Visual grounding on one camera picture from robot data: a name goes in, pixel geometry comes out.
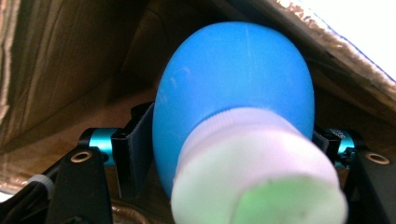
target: white foam cap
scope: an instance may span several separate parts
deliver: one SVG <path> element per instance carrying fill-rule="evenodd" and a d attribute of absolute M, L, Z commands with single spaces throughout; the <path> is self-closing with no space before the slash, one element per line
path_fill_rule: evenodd
<path fill-rule="evenodd" d="M 288 181 L 297 184 L 274 198 L 268 186 L 280 191 L 277 186 Z M 313 195 L 301 188 L 313 189 Z M 252 192 L 260 192 L 262 201 L 247 203 Z M 279 115 L 247 107 L 207 119 L 189 135 L 171 205 L 176 223 L 189 224 L 263 223 L 263 214 L 271 222 L 343 223 L 347 215 L 337 174 L 324 153 Z"/>

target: bolt hole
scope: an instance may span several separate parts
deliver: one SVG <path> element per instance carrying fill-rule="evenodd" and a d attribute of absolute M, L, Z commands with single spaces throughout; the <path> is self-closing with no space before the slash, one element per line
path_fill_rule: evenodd
<path fill-rule="evenodd" d="M 92 153 L 90 151 L 81 151 L 76 153 L 70 160 L 72 162 L 84 162 L 90 159 Z"/>
<path fill-rule="evenodd" d="M 381 164 L 381 165 L 388 165 L 390 164 L 390 161 L 388 158 L 381 156 L 376 153 L 367 153 L 366 158 L 369 159 L 370 161 L 373 161 L 375 163 Z"/>

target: cardboard box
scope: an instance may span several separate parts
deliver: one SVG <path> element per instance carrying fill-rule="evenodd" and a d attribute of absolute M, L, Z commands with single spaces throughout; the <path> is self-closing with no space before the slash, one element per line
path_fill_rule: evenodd
<path fill-rule="evenodd" d="M 316 88 L 317 123 L 359 132 L 396 154 L 396 87 L 316 15 L 292 1 L 1 1 L 0 190 L 15 193 L 71 150 L 90 127 L 123 127 L 155 98 L 177 46 L 218 21 L 253 21 L 289 37 Z M 172 223 L 155 168 L 142 198 L 118 199 L 115 222 Z"/>

